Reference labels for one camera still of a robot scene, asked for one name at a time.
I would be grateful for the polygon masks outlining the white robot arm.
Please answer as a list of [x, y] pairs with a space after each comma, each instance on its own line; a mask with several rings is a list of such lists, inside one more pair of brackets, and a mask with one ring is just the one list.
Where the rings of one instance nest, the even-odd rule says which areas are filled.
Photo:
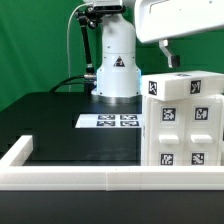
[[83, 0], [91, 24], [102, 25], [102, 64], [92, 94], [100, 101], [130, 102], [140, 95], [136, 43], [159, 44], [171, 68], [180, 57], [171, 38], [224, 27], [224, 0]]

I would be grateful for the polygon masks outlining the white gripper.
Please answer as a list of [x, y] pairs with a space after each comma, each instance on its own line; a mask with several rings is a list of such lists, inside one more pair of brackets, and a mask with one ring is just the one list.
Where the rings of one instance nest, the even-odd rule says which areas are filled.
[[224, 0], [136, 0], [134, 17], [137, 38], [142, 43], [160, 40], [168, 67], [178, 68], [180, 56], [167, 39], [223, 28]]

